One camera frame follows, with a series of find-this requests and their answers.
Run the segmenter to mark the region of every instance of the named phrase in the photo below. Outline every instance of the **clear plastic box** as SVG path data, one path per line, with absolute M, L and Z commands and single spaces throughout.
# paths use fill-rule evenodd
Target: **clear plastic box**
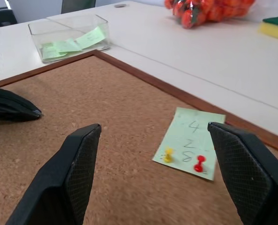
M 94 49 L 104 51 L 110 48 L 108 21 L 98 15 L 88 14 L 82 16 L 67 17 L 58 20 L 47 18 L 44 22 L 30 23 L 28 24 L 28 27 L 43 63 L 59 61 L 75 55 L 92 51 Z M 101 29 L 105 36 L 105 39 L 100 41 L 99 43 L 94 44 L 89 48 L 83 49 L 80 52 L 70 52 L 69 54 L 62 57 L 43 59 L 43 44 L 56 41 L 66 41 L 69 38 L 76 39 L 94 30 L 97 27 Z

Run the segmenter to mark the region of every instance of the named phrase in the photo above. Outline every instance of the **corkboard frame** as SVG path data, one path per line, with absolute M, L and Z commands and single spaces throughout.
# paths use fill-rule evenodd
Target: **corkboard frame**
M 74 56 L 71 57 L 69 59 L 66 60 L 62 60 L 53 64 L 49 64 L 45 67 L 41 67 L 38 69 L 34 69 L 4 80 L 0 81 L 0 87 L 27 79 L 29 77 L 32 76 L 36 76 L 39 75 L 41 73 L 47 72 L 49 70 L 76 62 L 78 60 L 82 60 L 91 56 L 95 56 L 101 60 L 106 61 L 107 63 L 143 80 L 144 82 L 147 82 L 148 84 L 153 85 L 154 87 L 166 92 L 167 94 L 170 94 L 174 97 L 176 97 L 177 99 L 185 102 L 188 105 L 193 106 L 194 108 L 197 108 L 198 110 L 201 111 L 207 111 L 210 113 L 219 113 L 219 114 L 224 114 L 226 115 L 226 124 L 238 127 L 238 128 L 242 128 L 245 130 L 248 130 L 251 133 L 256 134 L 266 145 L 275 148 L 276 150 L 278 150 L 278 136 L 261 128 L 258 127 L 255 124 L 252 124 L 230 112 L 227 112 L 215 105 L 212 105 L 211 103 L 208 103 L 194 95 L 191 95 L 183 90 L 180 90 L 164 81 L 159 80 L 156 77 L 153 77 L 139 69 L 136 69 L 112 56 L 109 56 L 105 53 L 102 53 L 100 51 L 97 50 L 93 50 L 91 52 L 87 52 L 78 56 Z

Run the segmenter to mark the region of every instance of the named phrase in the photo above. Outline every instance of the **yellow push pin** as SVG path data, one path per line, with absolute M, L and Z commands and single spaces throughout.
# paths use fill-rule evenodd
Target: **yellow push pin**
M 173 153 L 173 149 L 172 148 L 167 148 L 165 150 L 165 157 L 164 157 L 164 162 L 165 163 L 171 163 L 173 160 L 172 160 L 172 153 Z

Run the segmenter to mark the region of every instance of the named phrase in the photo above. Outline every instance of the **sponge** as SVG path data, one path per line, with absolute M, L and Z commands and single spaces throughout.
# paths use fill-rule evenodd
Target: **sponge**
M 263 34 L 278 38 L 278 17 L 264 19 L 259 31 Z

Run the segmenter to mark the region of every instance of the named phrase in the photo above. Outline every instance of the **red push pin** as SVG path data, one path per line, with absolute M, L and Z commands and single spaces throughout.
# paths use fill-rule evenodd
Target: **red push pin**
M 206 158 L 204 156 L 198 156 L 197 160 L 199 161 L 198 164 L 196 164 L 194 166 L 194 170 L 198 173 L 203 172 L 203 167 L 202 167 L 202 163 L 206 161 Z

